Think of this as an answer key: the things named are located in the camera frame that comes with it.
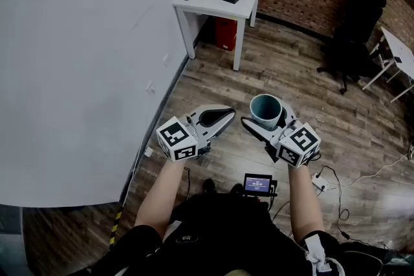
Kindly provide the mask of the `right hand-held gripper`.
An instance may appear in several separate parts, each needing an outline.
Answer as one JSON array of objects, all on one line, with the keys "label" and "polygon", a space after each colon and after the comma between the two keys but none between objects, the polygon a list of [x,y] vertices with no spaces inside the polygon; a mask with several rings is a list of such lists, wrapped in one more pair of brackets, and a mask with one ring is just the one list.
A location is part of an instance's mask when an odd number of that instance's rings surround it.
[{"label": "right hand-held gripper", "polygon": [[279,125],[285,126],[276,135],[274,130],[265,128],[257,121],[241,117],[242,126],[260,142],[267,142],[265,151],[274,162],[285,161],[299,168],[315,157],[320,151],[321,138],[308,123],[296,119],[292,107],[280,100],[282,108]]}]

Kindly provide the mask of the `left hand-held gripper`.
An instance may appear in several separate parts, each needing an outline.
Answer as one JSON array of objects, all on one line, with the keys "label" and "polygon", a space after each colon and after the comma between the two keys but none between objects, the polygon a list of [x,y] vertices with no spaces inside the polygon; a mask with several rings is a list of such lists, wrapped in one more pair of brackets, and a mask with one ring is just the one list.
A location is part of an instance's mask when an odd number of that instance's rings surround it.
[{"label": "left hand-held gripper", "polygon": [[172,162],[200,158],[210,151],[210,139],[219,136],[234,118],[232,107],[201,105],[190,115],[174,116],[161,125],[156,130],[158,143]]}]

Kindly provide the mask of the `blue-grey cup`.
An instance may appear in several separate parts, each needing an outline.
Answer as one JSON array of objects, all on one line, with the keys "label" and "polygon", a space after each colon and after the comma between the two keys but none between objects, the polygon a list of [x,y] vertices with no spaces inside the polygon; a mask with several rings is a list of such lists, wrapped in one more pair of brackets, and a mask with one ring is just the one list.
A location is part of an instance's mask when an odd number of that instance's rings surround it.
[{"label": "blue-grey cup", "polygon": [[252,119],[266,129],[273,129],[281,116],[282,106],[278,98],[270,94],[254,96],[250,102]]}]

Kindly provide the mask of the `person's left forearm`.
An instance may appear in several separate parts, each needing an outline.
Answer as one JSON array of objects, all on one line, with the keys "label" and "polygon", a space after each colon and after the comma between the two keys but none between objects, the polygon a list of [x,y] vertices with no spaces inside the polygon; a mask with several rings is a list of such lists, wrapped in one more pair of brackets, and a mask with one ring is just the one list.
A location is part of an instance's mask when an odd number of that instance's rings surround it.
[{"label": "person's left forearm", "polygon": [[135,226],[150,226],[164,237],[173,211],[186,160],[167,160],[141,203]]}]

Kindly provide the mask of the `person's right forearm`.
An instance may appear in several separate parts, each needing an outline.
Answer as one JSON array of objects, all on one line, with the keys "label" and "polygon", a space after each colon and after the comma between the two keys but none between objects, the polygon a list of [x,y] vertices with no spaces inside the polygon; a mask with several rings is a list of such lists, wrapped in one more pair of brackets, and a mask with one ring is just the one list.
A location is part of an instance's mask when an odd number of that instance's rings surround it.
[{"label": "person's right forearm", "polygon": [[307,166],[289,166],[290,223],[294,240],[300,243],[313,231],[324,231],[323,215]]}]

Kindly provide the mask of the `small screen device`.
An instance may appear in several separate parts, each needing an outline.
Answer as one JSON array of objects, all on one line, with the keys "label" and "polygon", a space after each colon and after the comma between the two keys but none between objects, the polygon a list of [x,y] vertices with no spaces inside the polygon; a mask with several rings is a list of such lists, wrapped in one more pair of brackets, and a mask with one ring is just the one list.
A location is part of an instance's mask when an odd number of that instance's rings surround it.
[{"label": "small screen device", "polygon": [[243,183],[243,192],[249,196],[274,197],[278,181],[272,175],[246,173]]}]

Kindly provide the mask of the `white power strip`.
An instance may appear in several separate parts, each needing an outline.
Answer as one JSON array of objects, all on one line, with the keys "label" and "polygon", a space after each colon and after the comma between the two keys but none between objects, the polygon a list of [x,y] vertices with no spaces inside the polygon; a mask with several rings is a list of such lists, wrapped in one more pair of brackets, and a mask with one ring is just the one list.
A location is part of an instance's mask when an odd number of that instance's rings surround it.
[{"label": "white power strip", "polygon": [[311,180],[312,180],[313,185],[316,186],[321,192],[328,190],[329,183],[321,176],[321,174],[319,173],[314,174]]}]

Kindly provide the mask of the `red box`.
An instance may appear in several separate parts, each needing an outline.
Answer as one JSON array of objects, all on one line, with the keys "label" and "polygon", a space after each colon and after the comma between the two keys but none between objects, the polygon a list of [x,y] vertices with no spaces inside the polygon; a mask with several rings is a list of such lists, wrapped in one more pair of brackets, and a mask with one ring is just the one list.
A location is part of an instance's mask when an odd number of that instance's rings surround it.
[{"label": "red box", "polygon": [[237,21],[215,17],[215,44],[225,50],[233,50],[237,35]]}]

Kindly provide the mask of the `white table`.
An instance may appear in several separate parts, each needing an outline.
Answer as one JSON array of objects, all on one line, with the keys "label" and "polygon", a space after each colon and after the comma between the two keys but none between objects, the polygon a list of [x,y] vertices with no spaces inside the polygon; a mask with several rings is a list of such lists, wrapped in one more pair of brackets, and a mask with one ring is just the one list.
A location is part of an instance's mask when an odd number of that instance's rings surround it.
[{"label": "white table", "polygon": [[189,58],[193,59],[195,57],[195,51],[190,26],[186,17],[187,13],[232,19],[237,21],[233,69],[238,71],[243,50],[246,21],[250,21],[251,27],[255,26],[258,1],[259,0],[239,0],[236,4],[231,4],[223,0],[173,0],[172,5],[177,14]]}]

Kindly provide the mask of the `person's black clothing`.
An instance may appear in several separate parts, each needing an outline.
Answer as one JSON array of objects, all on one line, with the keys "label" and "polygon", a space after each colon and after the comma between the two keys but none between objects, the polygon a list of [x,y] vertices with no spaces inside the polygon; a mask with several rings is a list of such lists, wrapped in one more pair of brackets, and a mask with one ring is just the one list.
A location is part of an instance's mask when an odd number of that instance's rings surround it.
[{"label": "person's black clothing", "polygon": [[259,202],[235,194],[193,196],[171,219],[179,225],[165,239],[151,226],[135,226],[91,276],[378,276],[382,270],[377,258],[313,231],[309,238],[325,253],[325,266],[318,266],[305,241],[294,242]]}]

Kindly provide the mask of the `black office chair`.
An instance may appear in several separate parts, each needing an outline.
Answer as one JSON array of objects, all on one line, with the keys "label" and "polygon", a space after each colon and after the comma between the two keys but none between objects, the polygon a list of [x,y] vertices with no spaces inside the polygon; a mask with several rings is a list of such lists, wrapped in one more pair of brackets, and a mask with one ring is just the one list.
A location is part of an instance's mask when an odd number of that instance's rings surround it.
[{"label": "black office chair", "polygon": [[357,82],[375,74],[376,65],[367,42],[385,6],[386,0],[346,0],[342,23],[334,29],[332,41],[321,48],[323,65],[316,70],[333,76],[340,73],[341,95],[347,92],[347,78]]}]

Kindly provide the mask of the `yellow black hazard strip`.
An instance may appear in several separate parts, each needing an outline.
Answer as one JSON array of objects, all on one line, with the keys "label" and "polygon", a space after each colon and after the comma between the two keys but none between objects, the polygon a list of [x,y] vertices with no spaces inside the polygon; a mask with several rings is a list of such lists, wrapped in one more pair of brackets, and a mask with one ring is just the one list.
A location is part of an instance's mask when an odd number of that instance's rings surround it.
[{"label": "yellow black hazard strip", "polygon": [[112,227],[112,230],[111,230],[111,236],[110,236],[110,241],[109,241],[109,249],[112,249],[113,246],[114,246],[114,240],[115,240],[115,237],[116,237],[116,232],[117,232],[117,229],[118,229],[120,217],[122,216],[123,210],[124,210],[124,207],[120,206],[119,209],[118,209],[118,212],[115,216],[114,224],[113,224],[113,227]]}]

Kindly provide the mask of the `white desk with frame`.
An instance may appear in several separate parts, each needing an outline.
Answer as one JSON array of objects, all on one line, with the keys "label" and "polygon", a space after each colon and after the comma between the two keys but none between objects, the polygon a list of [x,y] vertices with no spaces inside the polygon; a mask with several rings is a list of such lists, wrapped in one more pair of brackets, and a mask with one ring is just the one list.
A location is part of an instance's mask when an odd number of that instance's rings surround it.
[{"label": "white desk with frame", "polygon": [[[380,28],[382,31],[381,38],[379,39],[378,43],[373,47],[369,55],[371,58],[378,58],[380,61],[381,70],[378,72],[373,79],[371,79],[368,83],[366,83],[362,90],[366,90],[374,83],[381,75],[383,75],[387,69],[392,67],[393,65],[397,67],[397,72],[392,75],[386,82],[389,83],[397,74],[403,72],[409,79],[410,84],[409,87],[404,89],[400,94],[395,96],[390,103],[398,100],[401,96],[406,94],[408,91],[414,88],[414,54],[412,53],[411,49],[408,48],[399,38],[394,36],[391,32],[389,32],[384,27]],[[387,49],[391,52],[391,58],[383,59],[381,56],[380,47],[382,43],[386,42]],[[402,63],[397,63],[394,57],[399,57],[402,60]]]}]

